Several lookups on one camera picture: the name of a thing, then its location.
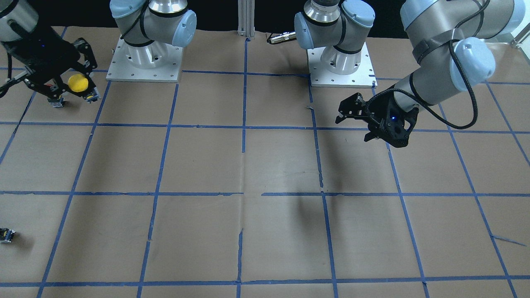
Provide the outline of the aluminium frame post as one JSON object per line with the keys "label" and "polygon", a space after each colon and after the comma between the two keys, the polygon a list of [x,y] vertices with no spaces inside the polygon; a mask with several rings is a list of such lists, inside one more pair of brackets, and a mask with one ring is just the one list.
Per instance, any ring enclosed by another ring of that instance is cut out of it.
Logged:
{"label": "aluminium frame post", "polygon": [[237,34],[248,39],[255,38],[254,29],[255,0],[237,1]]}

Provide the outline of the yellow push button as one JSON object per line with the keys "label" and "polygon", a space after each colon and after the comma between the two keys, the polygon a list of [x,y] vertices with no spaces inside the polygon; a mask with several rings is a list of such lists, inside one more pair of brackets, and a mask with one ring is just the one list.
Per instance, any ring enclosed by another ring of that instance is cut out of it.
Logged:
{"label": "yellow push button", "polygon": [[47,98],[51,107],[62,108],[68,101],[63,94],[65,92],[83,98],[86,102],[96,102],[101,98],[100,93],[90,76],[74,74],[70,76],[67,83],[61,77],[53,80],[54,85],[49,85],[51,96]]}

